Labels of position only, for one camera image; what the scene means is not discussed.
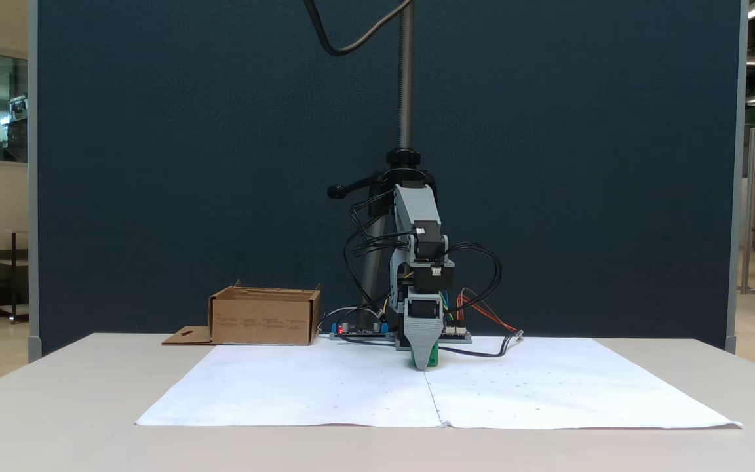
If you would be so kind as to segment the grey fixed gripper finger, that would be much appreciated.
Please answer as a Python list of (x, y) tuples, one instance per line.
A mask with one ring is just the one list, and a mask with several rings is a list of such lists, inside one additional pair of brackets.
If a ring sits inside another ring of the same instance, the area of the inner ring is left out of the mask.
[(426, 370), (431, 362), (431, 351), (437, 344), (442, 330), (406, 330), (412, 362), (417, 370)]

